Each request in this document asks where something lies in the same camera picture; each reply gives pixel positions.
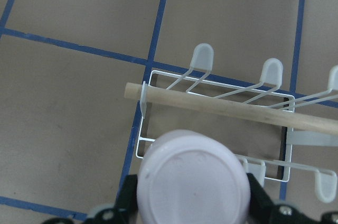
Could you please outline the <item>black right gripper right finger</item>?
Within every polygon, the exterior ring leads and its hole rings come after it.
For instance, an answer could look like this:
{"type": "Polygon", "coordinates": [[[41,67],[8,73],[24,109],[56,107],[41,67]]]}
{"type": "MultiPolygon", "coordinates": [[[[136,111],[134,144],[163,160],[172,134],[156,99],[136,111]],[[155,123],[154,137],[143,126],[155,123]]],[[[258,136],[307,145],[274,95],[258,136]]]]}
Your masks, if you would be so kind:
{"type": "Polygon", "coordinates": [[[250,203],[247,223],[296,223],[296,210],[275,204],[252,173],[247,173],[250,203]]]}

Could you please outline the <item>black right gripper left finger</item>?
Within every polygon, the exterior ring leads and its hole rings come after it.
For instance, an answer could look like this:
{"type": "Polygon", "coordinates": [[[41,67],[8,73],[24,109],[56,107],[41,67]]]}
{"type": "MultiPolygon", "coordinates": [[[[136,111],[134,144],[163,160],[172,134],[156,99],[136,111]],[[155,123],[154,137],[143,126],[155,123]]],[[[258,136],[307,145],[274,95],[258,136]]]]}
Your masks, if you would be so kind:
{"type": "Polygon", "coordinates": [[[136,223],[138,206],[136,199],[138,177],[127,175],[112,207],[103,207],[95,214],[87,215],[87,223],[136,223]]]}

